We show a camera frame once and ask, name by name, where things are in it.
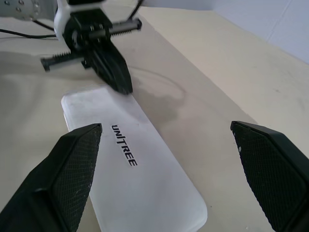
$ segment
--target robotic arm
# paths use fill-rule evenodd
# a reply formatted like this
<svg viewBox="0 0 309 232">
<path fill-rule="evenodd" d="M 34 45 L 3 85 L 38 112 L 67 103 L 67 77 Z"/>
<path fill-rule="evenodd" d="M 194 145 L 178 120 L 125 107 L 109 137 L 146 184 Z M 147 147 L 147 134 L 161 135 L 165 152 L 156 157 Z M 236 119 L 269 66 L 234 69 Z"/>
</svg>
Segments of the robotic arm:
<svg viewBox="0 0 309 232">
<path fill-rule="evenodd" d="M 4 0 L 0 16 L 35 21 L 54 21 L 56 37 L 65 42 L 70 53 L 42 58 L 45 71 L 58 65 L 81 62 L 122 94 L 133 92 L 126 61 L 111 42 L 111 36 L 140 30 L 142 23 L 133 18 L 140 0 L 128 19 L 112 23 L 101 10 L 102 0 Z"/>
</svg>

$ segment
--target frosted plastic case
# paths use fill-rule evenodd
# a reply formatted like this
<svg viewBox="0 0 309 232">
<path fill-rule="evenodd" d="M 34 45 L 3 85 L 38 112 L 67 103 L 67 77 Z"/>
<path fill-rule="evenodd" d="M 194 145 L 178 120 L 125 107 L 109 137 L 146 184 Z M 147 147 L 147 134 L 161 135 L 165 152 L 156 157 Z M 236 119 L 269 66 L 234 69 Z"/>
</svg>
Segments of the frosted plastic case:
<svg viewBox="0 0 309 232">
<path fill-rule="evenodd" d="M 70 131 L 102 124 L 90 198 L 103 232 L 196 232 L 205 224 L 203 198 L 132 95 L 87 87 L 61 103 Z"/>
</svg>

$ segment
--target printed logo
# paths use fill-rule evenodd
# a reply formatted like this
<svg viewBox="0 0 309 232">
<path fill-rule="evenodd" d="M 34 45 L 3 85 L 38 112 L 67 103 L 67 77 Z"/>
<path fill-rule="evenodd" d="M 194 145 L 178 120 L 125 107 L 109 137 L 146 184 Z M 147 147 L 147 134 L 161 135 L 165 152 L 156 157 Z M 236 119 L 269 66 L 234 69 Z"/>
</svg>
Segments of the printed logo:
<svg viewBox="0 0 309 232">
<path fill-rule="evenodd" d="M 121 133 L 118 125 L 112 125 L 112 130 L 116 137 L 116 142 L 120 146 L 122 153 L 124 154 L 126 160 L 130 166 L 137 166 L 137 162 L 134 159 L 132 152 L 127 144 L 126 137 Z"/>
</svg>

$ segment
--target black cable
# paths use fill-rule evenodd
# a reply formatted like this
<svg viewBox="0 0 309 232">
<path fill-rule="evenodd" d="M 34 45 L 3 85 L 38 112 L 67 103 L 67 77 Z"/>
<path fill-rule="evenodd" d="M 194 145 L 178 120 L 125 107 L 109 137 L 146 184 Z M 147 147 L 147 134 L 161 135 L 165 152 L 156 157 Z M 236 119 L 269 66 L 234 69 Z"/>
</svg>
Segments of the black cable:
<svg viewBox="0 0 309 232">
<path fill-rule="evenodd" d="M 136 14 L 136 12 L 139 10 L 141 4 L 143 3 L 144 0 L 139 0 L 139 2 L 137 3 L 135 9 L 132 11 L 132 13 L 130 14 L 128 20 L 132 19 L 134 17 L 134 15 Z"/>
<path fill-rule="evenodd" d="M 12 35 L 18 35 L 18 36 L 26 37 L 26 38 L 29 38 L 29 39 L 44 39 L 44 38 L 56 37 L 56 35 L 27 35 L 27 34 L 15 32 L 15 31 L 3 30 L 3 29 L 0 29 L 0 32 L 12 34 Z"/>
<path fill-rule="evenodd" d="M 46 28 L 46 29 L 49 29 L 49 30 L 54 31 L 54 28 L 52 28 L 52 27 L 50 27 L 50 26 L 48 26 L 48 25 L 46 25 L 46 24 L 44 24 L 44 23 L 41 23 L 41 22 L 39 22 L 39 21 L 37 21 L 37 20 L 33 20 L 33 22 L 36 23 L 36 24 L 38 24 L 38 25 L 40 25 L 41 27 L 44 27 L 44 28 Z"/>
</svg>

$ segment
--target white wall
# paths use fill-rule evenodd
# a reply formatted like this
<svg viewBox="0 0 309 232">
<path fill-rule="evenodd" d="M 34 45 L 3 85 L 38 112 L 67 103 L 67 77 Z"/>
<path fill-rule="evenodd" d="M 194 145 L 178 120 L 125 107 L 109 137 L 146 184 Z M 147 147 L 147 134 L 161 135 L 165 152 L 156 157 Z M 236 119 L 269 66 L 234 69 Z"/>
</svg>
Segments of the white wall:
<svg viewBox="0 0 309 232">
<path fill-rule="evenodd" d="M 309 0 L 145 0 L 144 5 L 214 10 L 309 63 Z"/>
</svg>

